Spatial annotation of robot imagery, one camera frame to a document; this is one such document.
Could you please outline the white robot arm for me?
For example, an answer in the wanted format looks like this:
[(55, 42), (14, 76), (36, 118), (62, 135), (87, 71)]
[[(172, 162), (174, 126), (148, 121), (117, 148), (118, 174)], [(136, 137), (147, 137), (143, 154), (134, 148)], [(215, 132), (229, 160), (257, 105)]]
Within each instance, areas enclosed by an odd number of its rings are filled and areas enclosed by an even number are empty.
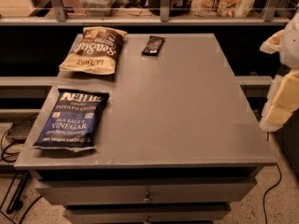
[(261, 129), (275, 132), (299, 108), (299, 14), (296, 13), (283, 30), (264, 41), (260, 51), (278, 52), (280, 62), (290, 68), (288, 74), (276, 75), (273, 79), (262, 111)]

